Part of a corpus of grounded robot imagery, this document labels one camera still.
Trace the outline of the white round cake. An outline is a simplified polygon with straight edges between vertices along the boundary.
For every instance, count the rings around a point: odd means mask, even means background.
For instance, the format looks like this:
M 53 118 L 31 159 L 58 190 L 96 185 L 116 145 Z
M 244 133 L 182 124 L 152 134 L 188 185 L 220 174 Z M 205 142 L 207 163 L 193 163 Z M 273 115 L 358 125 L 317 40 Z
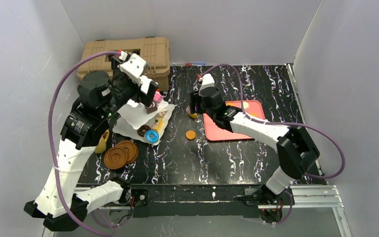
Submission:
M 249 109 L 249 103 L 246 102 L 246 101 L 244 101 L 244 102 L 243 102 L 243 108 L 244 108 L 245 110 L 248 110 L 248 109 Z

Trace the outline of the blue donut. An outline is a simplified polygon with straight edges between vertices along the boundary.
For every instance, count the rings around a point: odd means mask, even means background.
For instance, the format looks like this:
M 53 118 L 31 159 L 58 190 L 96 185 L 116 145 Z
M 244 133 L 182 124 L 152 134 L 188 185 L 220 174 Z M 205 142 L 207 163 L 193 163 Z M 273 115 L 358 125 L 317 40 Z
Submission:
M 144 134 L 144 139 L 150 144 L 157 143 L 159 141 L 159 133 L 153 129 L 148 130 Z

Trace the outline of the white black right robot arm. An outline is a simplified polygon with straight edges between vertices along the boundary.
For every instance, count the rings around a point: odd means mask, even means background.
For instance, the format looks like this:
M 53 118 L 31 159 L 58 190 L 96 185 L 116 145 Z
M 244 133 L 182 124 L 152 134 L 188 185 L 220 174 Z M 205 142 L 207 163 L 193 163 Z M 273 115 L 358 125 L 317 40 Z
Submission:
M 268 125 L 246 115 L 241 108 L 227 105 L 214 87 L 190 95 L 190 111 L 206 114 L 220 129 L 243 134 L 271 146 L 278 154 L 279 167 L 262 187 L 262 195 L 275 197 L 302 179 L 320 152 L 307 130 L 299 125 Z

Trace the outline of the pink cake slice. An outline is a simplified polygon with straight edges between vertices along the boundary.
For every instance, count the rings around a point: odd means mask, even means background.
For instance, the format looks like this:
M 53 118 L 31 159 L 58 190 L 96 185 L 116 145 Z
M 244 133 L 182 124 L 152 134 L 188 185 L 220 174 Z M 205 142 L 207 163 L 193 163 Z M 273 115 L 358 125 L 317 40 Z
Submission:
M 160 94 L 159 91 L 156 91 L 155 94 L 154 94 L 154 97 L 153 97 L 153 100 L 156 102 L 156 103 L 161 103 L 163 101 L 163 96 Z

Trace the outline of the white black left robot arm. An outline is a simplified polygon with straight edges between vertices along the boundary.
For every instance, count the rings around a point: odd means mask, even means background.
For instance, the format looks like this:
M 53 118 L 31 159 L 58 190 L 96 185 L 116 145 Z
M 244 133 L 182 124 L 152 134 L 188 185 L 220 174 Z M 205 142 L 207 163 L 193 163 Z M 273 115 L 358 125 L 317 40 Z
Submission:
M 58 146 L 51 144 L 53 167 L 39 196 L 24 206 L 34 218 L 43 219 L 53 232 L 70 232 L 83 225 L 86 216 L 110 202 L 126 201 L 129 184 L 112 178 L 93 189 L 77 193 L 76 185 L 110 119 L 130 100 L 149 105 L 158 85 L 146 76 L 132 78 L 116 72 L 93 71 L 78 85 L 73 103 L 61 131 Z

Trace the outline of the tan plastic tool case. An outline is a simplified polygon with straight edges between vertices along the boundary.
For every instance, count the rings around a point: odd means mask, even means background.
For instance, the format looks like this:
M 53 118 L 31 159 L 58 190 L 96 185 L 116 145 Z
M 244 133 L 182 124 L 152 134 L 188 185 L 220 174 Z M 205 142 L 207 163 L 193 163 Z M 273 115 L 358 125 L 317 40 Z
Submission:
M 102 51 L 136 53 L 148 63 L 144 74 L 158 83 L 160 91 L 169 90 L 170 49 L 166 37 L 89 41 L 84 45 L 81 60 Z

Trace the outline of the chocolate donut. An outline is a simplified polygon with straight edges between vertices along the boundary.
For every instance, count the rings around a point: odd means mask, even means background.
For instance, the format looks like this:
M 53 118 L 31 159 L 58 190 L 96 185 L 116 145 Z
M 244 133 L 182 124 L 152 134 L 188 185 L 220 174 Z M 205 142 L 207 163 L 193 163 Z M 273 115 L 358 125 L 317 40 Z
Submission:
M 140 137 L 144 137 L 145 136 L 145 133 L 147 131 L 151 130 L 151 127 L 148 126 L 148 125 L 142 125 L 140 126 L 138 129 L 137 129 L 137 134 L 140 136 Z

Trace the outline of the white three-tier cake stand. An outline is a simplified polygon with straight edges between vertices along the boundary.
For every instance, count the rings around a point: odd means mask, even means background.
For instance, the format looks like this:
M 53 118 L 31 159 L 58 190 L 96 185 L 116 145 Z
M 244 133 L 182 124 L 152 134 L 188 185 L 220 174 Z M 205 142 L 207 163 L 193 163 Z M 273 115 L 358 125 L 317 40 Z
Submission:
M 167 110 L 168 112 L 163 118 L 163 125 L 159 132 L 159 141 L 152 144 L 156 146 L 160 143 L 174 109 L 174 104 L 169 104 L 166 101 L 162 101 L 158 104 L 158 109 L 156 112 L 147 114 L 143 104 L 139 104 L 136 107 L 126 104 L 118 110 L 120 118 L 118 118 L 116 124 L 113 126 L 112 131 L 113 133 L 120 134 L 124 137 L 129 137 L 134 140 L 148 143 L 144 137 L 140 137 L 137 134 L 137 129 L 144 124 L 152 127 L 154 120 L 157 118 L 157 114 L 163 110 Z

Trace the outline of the round orange waffle cookie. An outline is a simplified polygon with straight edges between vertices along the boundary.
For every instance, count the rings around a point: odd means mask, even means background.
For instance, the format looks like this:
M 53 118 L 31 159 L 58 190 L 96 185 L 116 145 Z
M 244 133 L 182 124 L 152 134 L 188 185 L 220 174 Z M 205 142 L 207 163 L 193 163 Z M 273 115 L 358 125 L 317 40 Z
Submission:
M 196 132 L 193 131 L 193 130 L 188 130 L 188 131 L 186 132 L 186 138 L 187 138 L 188 140 L 194 140 L 194 139 L 196 138 Z

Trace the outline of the yellow cake slice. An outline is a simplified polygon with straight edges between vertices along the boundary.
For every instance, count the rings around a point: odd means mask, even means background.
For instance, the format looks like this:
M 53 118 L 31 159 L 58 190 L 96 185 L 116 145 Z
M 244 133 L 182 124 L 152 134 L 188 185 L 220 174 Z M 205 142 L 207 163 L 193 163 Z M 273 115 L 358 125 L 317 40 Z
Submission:
M 198 117 L 198 114 L 189 114 L 189 116 L 192 118 L 192 119 L 196 119 Z

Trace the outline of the pink serving tray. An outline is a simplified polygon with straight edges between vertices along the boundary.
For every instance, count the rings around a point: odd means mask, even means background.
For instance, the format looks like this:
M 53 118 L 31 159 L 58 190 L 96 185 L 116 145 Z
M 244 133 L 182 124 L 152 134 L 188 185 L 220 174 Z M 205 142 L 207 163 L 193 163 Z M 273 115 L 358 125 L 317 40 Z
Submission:
M 246 110 L 247 113 L 258 117 L 260 119 L 265 119 L 262 104 L 257 100 L 247 100 L 249 103 L 249 109 Z M 210 142 L 220 142 L 220 141 L 235 141 L 235 140 L 251 140 L 252 138 L 239 134 L 232 133 L 227 130 L 221 129 L 215 125 L 212 119 L 207 115 L 203 114 L 203 122 L 205 128 L 206 139 Z

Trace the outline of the yellow cake with cherry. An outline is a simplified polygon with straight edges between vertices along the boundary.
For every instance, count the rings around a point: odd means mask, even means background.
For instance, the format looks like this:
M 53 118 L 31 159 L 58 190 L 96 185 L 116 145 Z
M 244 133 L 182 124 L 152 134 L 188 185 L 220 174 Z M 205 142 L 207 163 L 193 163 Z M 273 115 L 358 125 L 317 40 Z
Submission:
M 162 125 L 163 125 L 163 118 L 160 118 L 160 117 L 157 117 L 155 120 L 154 120 L 154 123 L 152 125 L 152 130 L 156 131 L 157 133 L 160 132 L 161 128 L 162 128 Z

